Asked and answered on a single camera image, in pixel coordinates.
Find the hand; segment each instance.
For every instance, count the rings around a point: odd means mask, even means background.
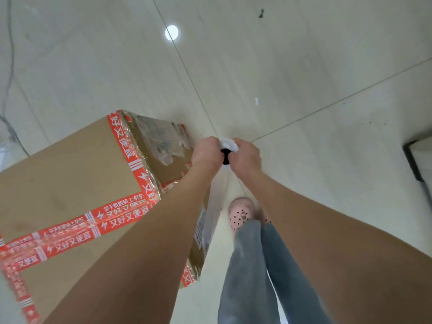
[[[192,165],[202,164],[218,171],[222,163],[223,153],[220,152],[219,139],[214,136],[201,139],[193,150]]]
[[[251,142],[234,138],[235,144],[238,145],[237,152],[230,152],[228,160],[231,170],[242,181],[247,179],[252,173],[261,171],[260,150]]]

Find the blue jeans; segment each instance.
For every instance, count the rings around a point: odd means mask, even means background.
[[[273,224],[247,222],[235,235],[218,323],[279,324],[275,291],[289,324],[332,323]]]

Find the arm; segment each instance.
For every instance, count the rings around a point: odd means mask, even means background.
[[[236,139],[232,170],[273,221],[339,323],[432,323],[432,259],[386,232],[277,183]]]
[[[203,139],[186,176],[96,261],[44,323],[169,323],[202,200],[222,162],[219,140]]]

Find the black cable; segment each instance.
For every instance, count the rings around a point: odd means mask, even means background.
[[[12,124],[6,118],[6,101],[9,96],[9,90],[12,85],[12,80],[14,79],[14,71],[15,71],[15,44],[14,44],[14,39],[12,38],[12,0],[7,0],[7,31],[8,31],[9,43],[10,43],[10,69],[9,69],[9,78],[6,86],[6,92],[2,100],[2,112],[0,115],[0,120],[6,125],[12,142],[18,142],[21,149],[24,151],[27,157],[29,157],[30,154],[27,152],[27,150],[21,143],[21,140],[16,134],[16,131],[12,126]]]

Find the white tile floor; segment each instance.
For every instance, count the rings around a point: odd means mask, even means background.
[[[118,108],[195,139],[240,136],[284,185],[432,255],[432,212],[401,148],[432,130],[432,0],[154,1],[13,0],[7,115],[30,153]],[[6,18],[0,0],[1,97]],[[2,168],[23,157],[12,146]],[[242,194],[232,178],[224,209]],[[231,250],[222,219],[172,323],[216,322]]]

